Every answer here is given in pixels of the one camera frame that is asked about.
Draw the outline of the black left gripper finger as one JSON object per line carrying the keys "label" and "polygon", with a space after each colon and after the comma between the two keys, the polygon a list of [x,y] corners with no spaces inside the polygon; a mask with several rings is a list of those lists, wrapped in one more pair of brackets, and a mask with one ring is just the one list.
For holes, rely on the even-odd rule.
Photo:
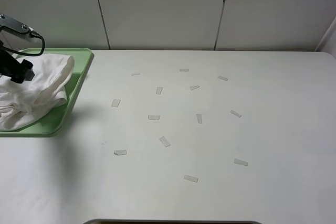
{"label": "black left gripper finger", "polygon": [[33,64],[30,61],[23,59],[20,66],[23,70],[32,70]]}
{"label": "black left gripper finger", "polygon": [[22,65],[15,70],[15,73],[11,76],[11,81],[15,83],[23,83],[24,81],[32,81],[35,74],[33,72],[33,65]]}

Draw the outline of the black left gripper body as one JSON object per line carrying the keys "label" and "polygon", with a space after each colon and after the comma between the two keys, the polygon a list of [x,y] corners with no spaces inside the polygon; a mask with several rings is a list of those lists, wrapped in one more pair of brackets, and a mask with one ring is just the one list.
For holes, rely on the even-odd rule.
{"label": "black left gripper body", "polygon": [[20,63],[4,49],[4,43],[1,41],[1,75],[17,77],[19,71]]}

